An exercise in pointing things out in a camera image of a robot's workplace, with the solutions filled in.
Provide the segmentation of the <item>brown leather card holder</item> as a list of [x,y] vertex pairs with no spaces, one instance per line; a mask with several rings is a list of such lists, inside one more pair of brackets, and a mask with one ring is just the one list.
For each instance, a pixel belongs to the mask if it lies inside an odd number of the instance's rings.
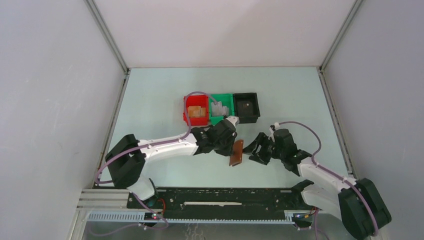
[[244,140],[236,140],[232,146],[232,154],[229,157],[229,166],[235,167],[243,161],[243,146]]

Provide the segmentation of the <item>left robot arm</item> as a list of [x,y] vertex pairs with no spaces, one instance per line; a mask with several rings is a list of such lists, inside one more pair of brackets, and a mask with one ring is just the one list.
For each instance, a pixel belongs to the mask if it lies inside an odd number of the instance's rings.
[[138,140],[133,134],[124,136],[106,156],[111,182],[117,189],[127,189],[145,208],[158,202],[154,182],[142,175],[145,165],[179,156],[195,156],[212,151],[230,156],[237,137],[237,116],[227,116],[215,125],[193,127],[178,136]]

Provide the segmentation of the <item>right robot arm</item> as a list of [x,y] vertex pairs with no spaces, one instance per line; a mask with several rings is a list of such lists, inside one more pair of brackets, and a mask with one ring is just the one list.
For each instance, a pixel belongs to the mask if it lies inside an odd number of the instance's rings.
[[270,135],[260,132],[243,149],[249,159],[267,165],[280,160],[289,172],[304,180],[294,186],[291,204],[297,209],[310,205],[339,219],[347,232],[357,240],[378,235],[392,221],[384,200],[368,178],[355,179],[339,175],[309,153],[297,147],[292,134],[278,123],[270,127]]

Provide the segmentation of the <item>white cards in green bin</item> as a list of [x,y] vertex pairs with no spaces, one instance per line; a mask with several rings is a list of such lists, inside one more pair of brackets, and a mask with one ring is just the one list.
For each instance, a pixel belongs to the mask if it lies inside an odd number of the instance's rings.
[[228,106],[223,105],[221,101],[212,102],[210,109],[211,109],[211,115],[213,117],[230,115],[230,108]]

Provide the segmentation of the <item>orange cards in red bin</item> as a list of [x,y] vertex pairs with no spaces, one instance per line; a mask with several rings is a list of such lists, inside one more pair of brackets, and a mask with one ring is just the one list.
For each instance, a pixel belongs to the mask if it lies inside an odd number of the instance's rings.
[[189,118],[204,118],[206,117],[206,108],[200,105],[191,105],[187,107]]

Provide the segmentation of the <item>red plastic bin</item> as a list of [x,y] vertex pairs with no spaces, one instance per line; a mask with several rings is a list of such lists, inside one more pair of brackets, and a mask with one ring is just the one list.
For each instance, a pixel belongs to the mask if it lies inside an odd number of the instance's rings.
[[[204,95],[191,95],[183,98],[191,126],[206,126],[209,122],[209,98]],[[188,124],[187,115],[183,112],[183,120]]]

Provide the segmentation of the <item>green plastic bin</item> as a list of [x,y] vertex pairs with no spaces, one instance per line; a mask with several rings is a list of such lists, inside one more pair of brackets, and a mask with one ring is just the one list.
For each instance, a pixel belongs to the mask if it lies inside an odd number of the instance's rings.
[[209,121],[217,124],[225,117],[235,116],[234,99],[232,93],[212,94],[209,99]]

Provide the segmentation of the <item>black plastic bin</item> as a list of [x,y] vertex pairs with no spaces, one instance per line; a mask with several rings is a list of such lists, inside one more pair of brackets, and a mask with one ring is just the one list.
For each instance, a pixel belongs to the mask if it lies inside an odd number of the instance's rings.
[[240,124],[254,124],[261,116],[256,92],[234,93],[234,114]]

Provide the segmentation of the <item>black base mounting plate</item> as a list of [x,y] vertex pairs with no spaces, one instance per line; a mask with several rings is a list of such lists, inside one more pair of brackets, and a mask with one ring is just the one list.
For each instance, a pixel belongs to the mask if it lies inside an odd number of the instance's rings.
[[280,220],[316,211],[292,188],[160,187],[146,205],[165,218],[201,220]]

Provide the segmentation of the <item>aluminium frame rails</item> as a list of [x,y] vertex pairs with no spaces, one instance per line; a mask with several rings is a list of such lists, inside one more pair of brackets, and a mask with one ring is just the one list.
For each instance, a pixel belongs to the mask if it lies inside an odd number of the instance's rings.
[[67,235],[68,240],[81,240],[91,212],[127,212],[129,191],[112,188],[86,188],[81,191]]

